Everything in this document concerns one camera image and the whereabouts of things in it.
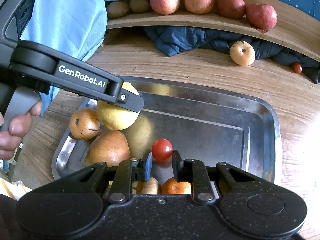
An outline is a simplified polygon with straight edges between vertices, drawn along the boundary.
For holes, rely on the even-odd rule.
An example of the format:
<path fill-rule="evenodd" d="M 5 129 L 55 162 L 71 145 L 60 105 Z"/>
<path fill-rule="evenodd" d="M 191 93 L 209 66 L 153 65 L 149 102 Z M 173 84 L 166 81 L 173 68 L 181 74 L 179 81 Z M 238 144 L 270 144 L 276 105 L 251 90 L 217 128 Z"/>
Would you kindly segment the person's left hand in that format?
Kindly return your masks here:
<path fill-rule="evenodd" d="M 41 111 L 42 101 L 40 100 L 25 115 L 18 115 L 11 120 L 8 130 L 2 131 L 0 135 L 1 159 L 9 160 L 13 157 L 15 149 L 31 130 L 33 116 L 40 115 Z"/>

